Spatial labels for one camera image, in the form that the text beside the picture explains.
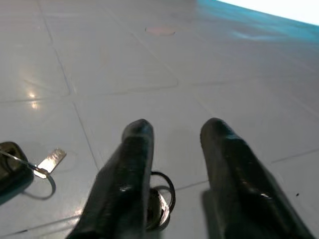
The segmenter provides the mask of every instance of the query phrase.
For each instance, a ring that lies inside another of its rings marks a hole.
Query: floor tile
[[[78,109],[100,166],[118,147],[125,126],[144,118],[155,130],[153,170],[167,174],[176,188],[207,180],[199,134],[211,115],[187,94],[97,97],[79,102]]]
[[[280,94],[289,97],[292,102],[302,106],[311,114],[319,117],[319,90],[318,77],[316,75],[283,79],[277,82]]]
[[[230,124],[266,163],[319,148],[318,118],[281,91],[275,80],[194,90],[206,108]]]
[[[278,46],[278,52],[293,60],[296,64],[304,65],[315,73],[319,72],[319,44],[286,44]]]
[[[63,70],[50,46],[0,45],[0,102],[69,94]]]
[[[319,237],[318,151],[272,165],[291,204],[315,238]]]
[[[45,16],[97,17],[104,14],[94,0],[39,0],[39,3]]]
[[[81,213],[97,169],[85,134],[72,103],[10,103],[0,106],[0,141],[14,141],[29,162],[38,164],[60,147],[66,158],[52,173],[56,192],[48,200],[17,195],[0,207],[0,236],[66,219]],[[26,192],[47,196],[51,192],[46,180],[35,178]]]
[[[40,8],[35,0],[2,0],[0,16],[37,16]]]
[[[109,94],[177,85],[177,78],[165,65],[107,19],[48,20],[66,77],[76,93]],[[92,36],[96,40],[87,41]]]
[[[49,45],[50,36],[41,17],[0,15],[0,44]]]

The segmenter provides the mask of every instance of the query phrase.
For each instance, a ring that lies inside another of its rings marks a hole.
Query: key fob
[[[0,148],[27,161],[21,148],[14,142],[0,143]],[[0,154],[0,205],[23,192],[33,181],[33,171],[26,165]]]

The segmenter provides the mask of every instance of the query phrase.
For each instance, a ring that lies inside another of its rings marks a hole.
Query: keychain
[[[48,179],[52,191],[47,197],[33,198],[45,200],[55,193],[55,182],[50,176],[55,167],[64,159],[62,149],[53,150],[39,165],[28,162],[21,148],[14,142],[0,143],[0,205],[23,192],[34,179],[34,175]]]

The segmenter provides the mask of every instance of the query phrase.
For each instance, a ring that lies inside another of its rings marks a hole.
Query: white tile floor
[[[164,26],[175,34],[145,32]],[[177,188],[170,225],[150,238],[210,238],[199,133],[211,117],[250,143],[319,237],[319,27],[213,0],[0,0],[0,32],[1,141],[34,163],[68,153],[52,198],[0,206],[0,238],[64,238],[139,118]]]

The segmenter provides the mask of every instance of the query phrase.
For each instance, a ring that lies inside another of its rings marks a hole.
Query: key ring
[[[173,209],[175,207],[175,203],[176,203],[176,192],[175,192],[175,188],[174,188],[174,185],[173,185],[171,179],[168,176],[166,176],[165,174],[158,172],[158,171],[152,171],[151,175],[160,176],[163,179],[165,179],[165,181],[167,182],[167,184],[169,186],[169,192],[171,194],[171,199],[170,199],[170,203],[169,203],[169,211],[171,213],[173,211]]]
[[[151,175],[157,175],[162,177],[169,185],[169,192],[171,194],[170,203],[168,205],[162,194],[159,192],[159,190],[155,188],[150,188],[146,230],[161,231],[167,227],[170,220],[170,214],[175,207],[175,188],[170,178],[167,177],[165,174],[161,172],[151,172]]]

